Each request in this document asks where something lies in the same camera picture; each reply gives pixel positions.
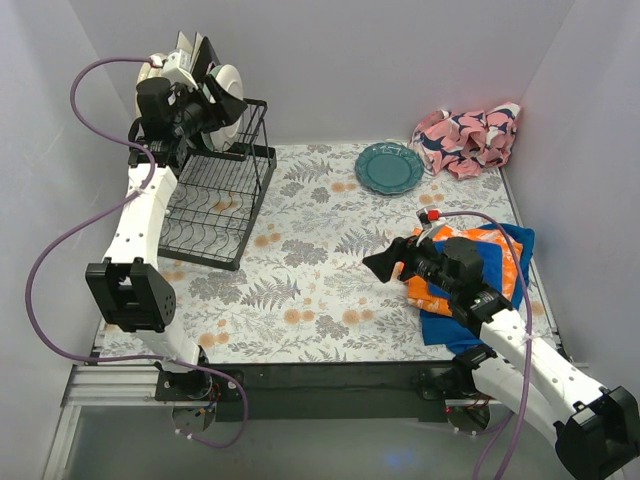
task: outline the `white panel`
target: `white panel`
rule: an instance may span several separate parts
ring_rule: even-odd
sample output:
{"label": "white panel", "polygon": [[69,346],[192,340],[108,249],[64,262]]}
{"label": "white panel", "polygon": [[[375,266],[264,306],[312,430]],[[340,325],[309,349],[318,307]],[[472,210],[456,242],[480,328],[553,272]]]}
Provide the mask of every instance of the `white panel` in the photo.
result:
{"label": "white panel", "polygon": [[[436,108],[519,100],[573,0],[71,0],[99,55],[209,35],[278,143],[408,138]],[[135,75],[110,71],[130,112]]]}
{"label": "white panel", "polygon": [[[71,364],[49,352],[28,324],[27,272],[54,236],[124,195],[128,154],[88,132],[71,113],[71,81],[96,54],[68,2],[2,3],[0,478],[36,479]],[[80,93],[88,118],[126,134],[130,118],[104,72],[88,78]],[[36,312],[69,350],[89,352],[99,314],[84,269],[102,258],[116,222],[114,216],[71,238],[37,278]]]}
{"label": "white panel", "polygon": [[638,2],[576,1],[524,96],[507,167],[569,353],[636,397],[639,24]]}

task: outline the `floral tablecloth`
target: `floral tablecloth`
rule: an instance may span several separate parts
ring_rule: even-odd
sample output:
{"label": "floral tablecloth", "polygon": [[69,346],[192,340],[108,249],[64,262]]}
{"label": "floral tablecloth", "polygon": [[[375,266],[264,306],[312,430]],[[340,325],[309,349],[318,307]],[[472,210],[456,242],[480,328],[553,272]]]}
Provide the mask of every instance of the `floral tablecloth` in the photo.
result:
{"label": "floral tablecloth", "polygon": [[[159,259],[177,295],[174,321],[212,363],[452,358],[443,345],[424,345],[406,286],[381,284],[361,260],[410,234],[423,206],[478,210],[514,223],[500,173],[463,182],[446,172],[425,175],[411,192],[384,197],[355,179],[354,162],[365,147],[277,148],[278,168],[237,272]],[[463,229],[480,222],[450,224]],[[536,333],[550,337],[535,279],[529,290]],[[142,342],[107,327],[102,356],[144,352]]]}

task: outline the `orange towel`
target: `orange towel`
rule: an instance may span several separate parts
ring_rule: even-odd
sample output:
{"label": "orange towel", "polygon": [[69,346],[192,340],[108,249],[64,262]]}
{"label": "orange towel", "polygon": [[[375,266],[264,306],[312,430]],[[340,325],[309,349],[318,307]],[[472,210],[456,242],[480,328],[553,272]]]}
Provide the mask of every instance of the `orange towel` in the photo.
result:
{"label": "orange towel", "polygon": [[[420,229],[413,231],[414,235],[420,233]],[[446,240],[450,237],[464,237],[470,240],[479,242],[494,243],[500,245],[502,249],[502,294],[511,299],[513,291],[518,281],[518,271],[516,264],[513,261],[509,246],[499,230],[483,230],[481,228],[474,228],[461,232],[455,228],[444,226],[433,238],[434,242]],[[522,255],[522,245],[511,239],[511,243],[518,254],[517,261],[520,261],[520,255]],[[413,277],[407,282],[409,285],[409,303],[422,310],[426,310],[432,313],[438,313],[440,315],[451,316],[451,309],[449,308],[448,299],[433,295],[430,291],[430,285],[420,277]]]}

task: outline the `black wire dish rack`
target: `black wire dish rack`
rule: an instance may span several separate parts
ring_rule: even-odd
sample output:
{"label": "black wire dish rack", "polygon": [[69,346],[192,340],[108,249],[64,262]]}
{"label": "black wire dish rack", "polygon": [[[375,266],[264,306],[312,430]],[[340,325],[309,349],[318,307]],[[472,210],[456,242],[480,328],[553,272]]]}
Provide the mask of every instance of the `black wire dish rack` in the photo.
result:
{"label": "black wire dish rack", "polygon": [[225,152],[190,150],[169,200],[158,254],[225,270],[240,268],[276,168],[267,142],[267,103],[245,99],[236,143]]}

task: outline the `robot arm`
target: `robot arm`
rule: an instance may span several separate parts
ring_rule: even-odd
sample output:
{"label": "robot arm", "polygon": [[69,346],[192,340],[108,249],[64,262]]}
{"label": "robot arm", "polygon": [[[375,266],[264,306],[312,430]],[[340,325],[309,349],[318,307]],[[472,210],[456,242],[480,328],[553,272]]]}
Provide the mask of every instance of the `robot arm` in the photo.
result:
{"label": "robot arm", "polygon": [[[426,215],[419,212],[425,227]],[[450,294],[453,317],[480,338],[453,363],[475,388],[518,411],[529,339],[519,313],[482,277],[483,260],[473,241],[451,238],[438,253],[425,229],[420,236],[396,238],[382,253],[363,259],[382,282],[397,262],[400,280],[419,276]],[[576,478],[611,475],[640,454],[636,399],[623,387],[609,390],[578,371],[545,341],[531,342],[531,387],[525,420],[555,444]]]}
{"label": "robot arm", "polygon": [[[156,170],[151,183],[124,207],[102,262],[89,264],[85,277],[107,323],[140,338],[155,354],[197,365],[206,362],[206,357],[182,325],[173,322],[176,296],[158,272],[158,242],[188,146],[206,148],[202,134],[233,125],[247,104],[209,75],[218,60],[206,37],[200,37],[195,54],[188,50],[179,45],[166,57],[152,56],[152,66],[139,78],[136,104],[140,116],[131,126],[129,141],[153,153]],[[151,166],[136,149],[131,149],[128,163],[130,195],[140,188]],[[174,375],[176,383],[180,383],[180,374],[199,373],[170,362],[163,362],[160,368],[178,374]],[[194,382],[185,377],[185,383]]]}

